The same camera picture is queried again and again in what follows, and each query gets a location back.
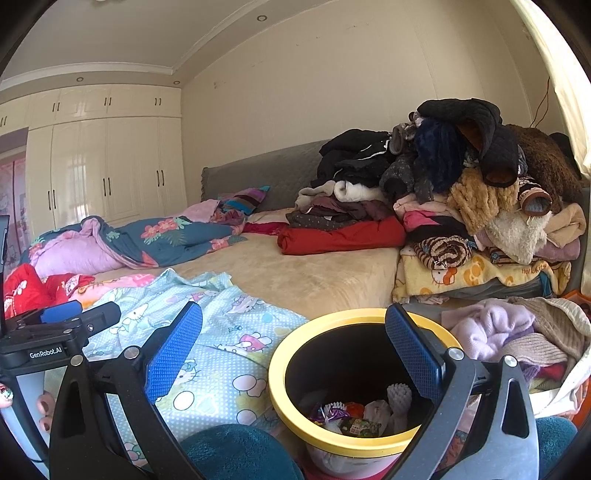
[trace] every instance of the black gripper frame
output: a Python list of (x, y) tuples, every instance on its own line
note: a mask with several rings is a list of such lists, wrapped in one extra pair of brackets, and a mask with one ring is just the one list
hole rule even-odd
[[(52, 480), (206, 480), (144, 394), (146, 365), (179, 317), (157, 329), (134, 358), (126, 356), (128, 348), (115, 359), (84, 359), (67, 368), (50, 440)], [(537, 431), (517, 363), (507, 357), (498, 363), (474, 361), (459, 349), (440, 347), (436, 350), (446, 366), (444, 393), (384, 480), (537, 480)], [(129, 461), (107, 393), (119, 395), (151, 471)], [(453, 466), (435, 472), (469, 397), (476, 394), (481, 394), (479, 407), (460, 457)]]

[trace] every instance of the curtain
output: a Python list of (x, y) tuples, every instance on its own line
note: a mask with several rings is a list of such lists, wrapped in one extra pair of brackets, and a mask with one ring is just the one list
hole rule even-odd
[[(552, 79), (581, 173), (591, 178), (591, 83), (564, 37), (531, 0), (511, 0), (531, 33)], [(591, 296), (591, 242), (583, 267), (581, 293)]]
[(0, 164), (0, 215), (10, 215), (4, 277), (17, 267), (29, 245), (25, 202), (25, 158)]

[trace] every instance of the white wardrobe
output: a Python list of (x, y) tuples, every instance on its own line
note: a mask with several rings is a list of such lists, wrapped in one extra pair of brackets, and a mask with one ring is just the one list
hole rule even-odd
[(20, 127), (29, 127), (33, 236), (88, 215), (118, 226), (186, 208), (179, 89), (93, 85), (13, 102), (28, 107)]

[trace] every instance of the red clothing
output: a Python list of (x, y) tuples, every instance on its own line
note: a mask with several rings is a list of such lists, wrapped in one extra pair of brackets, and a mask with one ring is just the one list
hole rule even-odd
[(268, 222), (268, 223), (246, 223), (242, 233), (262, 233), (263, 235), (279, 235), (289, 223)]
[(358, 222), (331, 232), (285, 228), (277, 237), (284, 255), (311, 255), (365, 248), (401, 247), (406, 233), (395, 216), (380, 222)]
[(77, 288), (94, 279), (90, 275), (64, 273), (42, 280), (32, 265), (20, 265), (4, 282), (4, 315), (8, 319), (29, 310), (65, 303)]

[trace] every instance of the blue gripper pad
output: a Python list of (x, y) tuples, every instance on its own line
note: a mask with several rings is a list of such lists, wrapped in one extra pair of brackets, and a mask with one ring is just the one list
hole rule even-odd
[(195, 345), (203, 326), (201, 307), (193, 302), (187, 303), (174, 319), (173, 324), (171, 324), (172, 331), (152, 357), (146, 370), (144, 392), (152, 405), (158, 397), (168, 394), (189, 352)]
[(388, 307), (385, 325), (386, 333), (419, 395), (437, 405), (443, 394), (443, 358), (400, 304)]

